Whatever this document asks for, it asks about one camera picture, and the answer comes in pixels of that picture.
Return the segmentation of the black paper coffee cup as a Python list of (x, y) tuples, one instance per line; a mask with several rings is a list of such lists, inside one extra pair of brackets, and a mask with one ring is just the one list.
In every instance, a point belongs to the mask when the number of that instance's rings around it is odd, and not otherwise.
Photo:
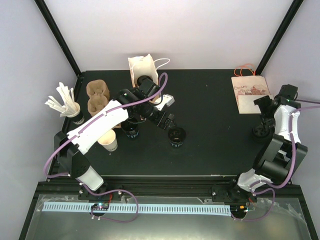
[(187, 133), (182, 127), (171, 127), (168, 130), (168, 138), (172, 147), (181, 147), (187, 137)]

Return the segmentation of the stack of black cup lids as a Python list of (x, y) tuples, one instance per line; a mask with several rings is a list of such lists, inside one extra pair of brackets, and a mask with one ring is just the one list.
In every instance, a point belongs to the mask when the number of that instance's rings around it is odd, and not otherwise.
[(135, 139), (139, 136), (139, 125), (137, 123), (132, 123), (126, 120), (123, 121), (120, 126), (129, 139)]

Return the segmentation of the black lid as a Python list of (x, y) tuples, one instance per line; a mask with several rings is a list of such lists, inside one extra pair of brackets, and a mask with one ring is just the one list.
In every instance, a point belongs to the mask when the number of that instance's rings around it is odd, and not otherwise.
[(137, 78), (137, 85), (140, 86), (145, 80), (153, 81), (150, 76), (142, 75), (142, 76)]
[(258, 125), (251, 131), (252, 139), (257, 143), (265, 143), (271, 135), (270, 128), (264, 125)]

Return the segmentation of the brown paper takeout bag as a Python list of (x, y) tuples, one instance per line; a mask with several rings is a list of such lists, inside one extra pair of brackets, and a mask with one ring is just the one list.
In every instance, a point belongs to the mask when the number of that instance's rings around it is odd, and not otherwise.
[(157, 70), (170, 62), (169, 58), (159, 58), (154, 60), (150, 54), (146, 56), (135, 56), (128, 58), (129, 71), (132, 86), (138, 85), (138, 78), (149, 76), (153, 82), (159, 84), (159, 75)]

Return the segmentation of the brown pulp cup carrier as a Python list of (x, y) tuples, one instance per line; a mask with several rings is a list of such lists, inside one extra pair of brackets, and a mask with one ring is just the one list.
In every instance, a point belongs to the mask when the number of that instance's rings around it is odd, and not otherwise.
[(121, 122), (112, 127), (112, 129), (120, 129), (120, 128), (121, 128)]

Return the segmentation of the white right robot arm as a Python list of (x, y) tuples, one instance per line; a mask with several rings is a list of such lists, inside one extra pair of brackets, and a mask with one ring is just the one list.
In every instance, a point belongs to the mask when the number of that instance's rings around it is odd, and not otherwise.
[(236, 184), (228, 187), (228, 198), (240, 201), (246, 192), (268, 185), (283, 188), (291, 179), (299, 164), (306, 157), (308, 148), (301, 143), (298, 134), (298, 118), (301, 104), (296, 101), (298, 88), (285, 84), (279, 93), (254, 100), (260, 110), (261, 124), (253, 128), (253, 136), (264, 141), (252, 169), (240, 174)]

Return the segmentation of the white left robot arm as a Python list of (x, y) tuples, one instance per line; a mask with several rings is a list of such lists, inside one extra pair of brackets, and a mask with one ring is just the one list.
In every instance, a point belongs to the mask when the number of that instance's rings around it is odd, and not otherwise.
[(163, 110), (171, 106), (175, 99), (164, 94), (155, 102), (152, 99), (164, 89), (148, 76), (138, 79), (138, 86), (122, 89), (95, 116), (74, 130), (64, 134), (58, 132), (54, 137), (55, 151), (50, 156), (56, 158), (64, 167), (61, 176), (69, 176), (89, 189), (97, 200), (103, 199), (108, 192), (103, 178), (92, 167), (86, 157), (89, 149), (100, 139), (107, 138), (113, 128), (122, 122), (133, 123), (135, 116), (142, 117), (159, 128), (166, 130), (174, 123), (174, 115)]

